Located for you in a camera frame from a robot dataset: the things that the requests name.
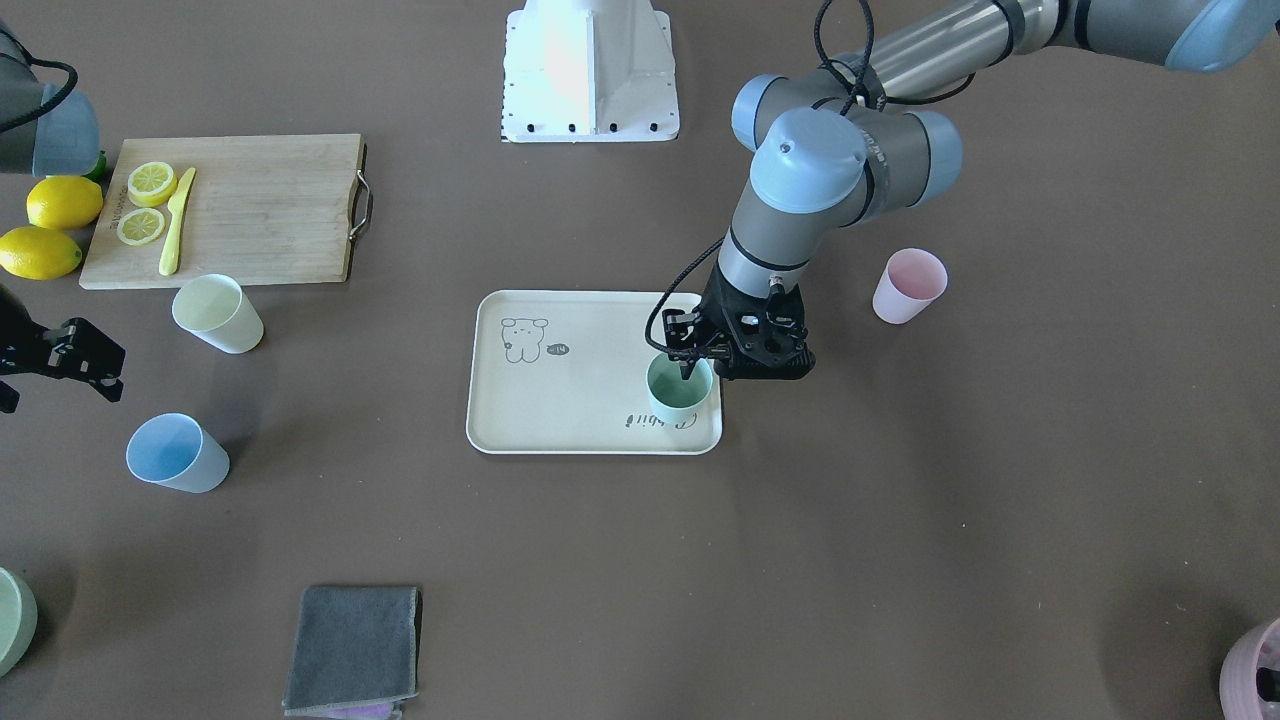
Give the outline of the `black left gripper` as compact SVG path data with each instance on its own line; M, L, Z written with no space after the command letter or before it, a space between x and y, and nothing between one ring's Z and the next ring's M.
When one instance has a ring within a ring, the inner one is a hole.
M698 305L698 342L685 342L678 352L680 377L690 380L703 356L727 380L799 380L817 364L806 337L799 287L768 290L759 299L714 269Z

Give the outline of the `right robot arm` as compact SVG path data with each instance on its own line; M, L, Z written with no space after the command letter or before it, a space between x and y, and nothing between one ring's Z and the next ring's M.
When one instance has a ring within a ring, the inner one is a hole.
M74 67L37 58L3 27L3 172L82 176L95 167L99 123L77 85ZM106 398L118 396L105 373L118 370L119 352L99 354L101 334L87 320L46 328L9 290L3 291L1 316L4 375L73 379Z

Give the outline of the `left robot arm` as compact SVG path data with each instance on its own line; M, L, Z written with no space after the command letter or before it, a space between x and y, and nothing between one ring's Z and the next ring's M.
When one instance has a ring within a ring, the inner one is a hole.
M812 73L758 76L732 128L748 182L700 302L659 304L653 347L689 379L795 380L815 365L799 282L823 236L931 200L963 167L955 126L928 105L1014 54L1076 47L1170 70L1213 73L1277 24L1275 1L957 1L856 53L818 53Z

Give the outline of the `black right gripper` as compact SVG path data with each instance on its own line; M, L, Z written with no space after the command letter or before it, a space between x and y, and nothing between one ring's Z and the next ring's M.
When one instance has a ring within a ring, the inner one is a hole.
M1 374L46 372L46 328L33 322L26 306L1 287Z

